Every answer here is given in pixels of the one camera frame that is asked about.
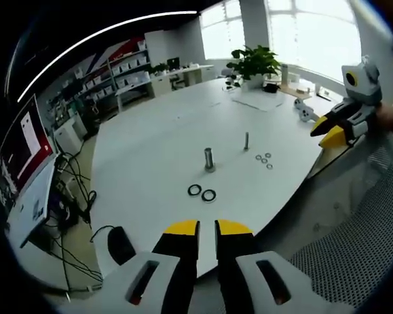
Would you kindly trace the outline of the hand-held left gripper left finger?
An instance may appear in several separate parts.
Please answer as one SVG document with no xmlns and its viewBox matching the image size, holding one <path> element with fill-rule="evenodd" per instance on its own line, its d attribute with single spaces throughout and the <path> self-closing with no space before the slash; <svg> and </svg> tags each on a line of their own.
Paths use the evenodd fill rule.
<svg viewBox="0 0 393 314">
<path fill-rule="evenodd" d="M 98 313 L 186 313 L 197 277 L 200 222 L 175 222 L 150 252 L 105 279 Z"/>
</svg>

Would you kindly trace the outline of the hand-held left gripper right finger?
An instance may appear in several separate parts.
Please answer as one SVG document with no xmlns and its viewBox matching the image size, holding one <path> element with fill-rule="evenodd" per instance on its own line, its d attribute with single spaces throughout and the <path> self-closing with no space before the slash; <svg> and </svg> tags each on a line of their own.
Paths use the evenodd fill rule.
<svg viewBox="0 0 393 314">
<path fill-rule="evenodd" d="M 262 251 L 252 231 L 215 221 L 218 281 L 227 313 L 317 313 L 311 280 L 285 258 Z"/>
</svg>

